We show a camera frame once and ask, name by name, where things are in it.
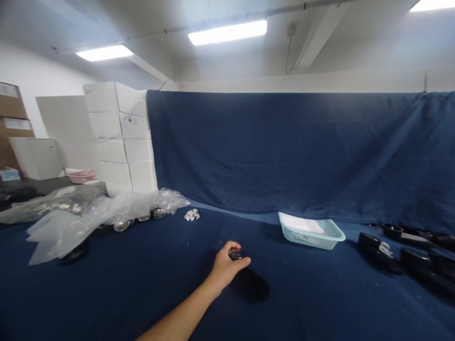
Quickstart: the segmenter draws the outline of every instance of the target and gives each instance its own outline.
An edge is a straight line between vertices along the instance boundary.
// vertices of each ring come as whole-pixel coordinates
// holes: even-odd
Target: ceiling light
[[[94,50],[87,50],[76,52],[79,57],[87,59],[90,62],[97,62],[106,59],[128,57],[133,55],[130,49],[126,48],[123,45],[114,45],[108,47],[102,47]]]
[[[189,33],[193,45],[221,43],[236,39],[262,36],[267,32],[267,21],[253,21],[245,24],[218,27],[206,31]]]
[[[455,8],[455,0],[420,0],[417,2],[411,12],[423,12],[434,9]]]

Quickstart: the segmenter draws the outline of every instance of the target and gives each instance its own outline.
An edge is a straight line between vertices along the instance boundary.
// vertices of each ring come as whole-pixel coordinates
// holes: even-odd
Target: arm
[[[234,276],[251,262],[249,257],[232,261],[228,254],[231,248],[240,249],[240,245],[236,242],[227,242],[218,252],[212,272],[204,283],[137,341],[188,340],[209,305],[234,279]]]

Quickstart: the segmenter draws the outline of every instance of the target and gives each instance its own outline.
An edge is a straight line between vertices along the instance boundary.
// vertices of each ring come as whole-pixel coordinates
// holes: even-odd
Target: white cardboard box
[[[122,184],[106,182],[106,189],[108,190],[110,197],[115,197],[118,193],[132,191],[133,186],[125,186]]]
[[[151,139],[146,117],[123,112],[89,112],[89,120],[97,138]]]
[[[158,189],[153,161],[132,164],[101,161],[98,180],[132,187],[133,191],[140,193]]]
[[[9,142],[24,177],[46,180],[65,176],[55,140],[10,137]]]
[[[100,161],[138,163],[153,160],[152,140],[98,140],[96,151]]]
[[[89,112],[123,112],[147,117],[146,91],[117,82],[87,84],[82,88]]]

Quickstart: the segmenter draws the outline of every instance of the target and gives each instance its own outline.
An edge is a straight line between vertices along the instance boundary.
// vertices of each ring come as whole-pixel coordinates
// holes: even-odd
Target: pipe
[[[355,2],[355,1],[359,1],[359,0],[315,0],[315,1],[304,2],[299,5],[279,7],[279,8],[275,8],[275,9],[268,9],[265,11],[248,12],[246,14],[246,18],[260,20],[260,19],[265,19],[267,17],[272,17],[272,16],[279,15],[279,14],[287,14],[287,13],[292,13],[292,12],[297,12],[297,11],[305,11],[307,9],[314,9],[314,8],[322,7],[322,6],[341,5],[343,3]],[[243,22],[244,20],[245,20],[245,15],[238,15],[238,16],[221,19],[221,20],[202,22],[202,23],[199,23],[196,25],[191,25],[191,26],[181,26],[181,27],[174,27],[174,28],[169,28],[169,29],[166,28],[164,30],[156,31],[156,32],[153,32],[150,34],[131,37],[130,40],[149,39],[149,38],[153,38],[156,36],[163,36],[163,35],[167,35],[170,33],[178,33],[178,32],[184,32],[184,31],[187,31],[187,32],[202,31],[204,29],[210,29],[213,27],[232,25],[233,23]]]

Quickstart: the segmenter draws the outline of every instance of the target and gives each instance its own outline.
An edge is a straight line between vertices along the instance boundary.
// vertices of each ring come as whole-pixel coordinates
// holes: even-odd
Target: light blue plastic basket
[[[316,220],[316,223],[324,230],[327,235],[296,231],[287,227],[283,223],[283,213],[279,212],[281,228],[284,237],[290,242],[296,242],[303,245],[313,246],[324,250],[331,250],[338,242],[346,239],[345,234],[332,220]]]

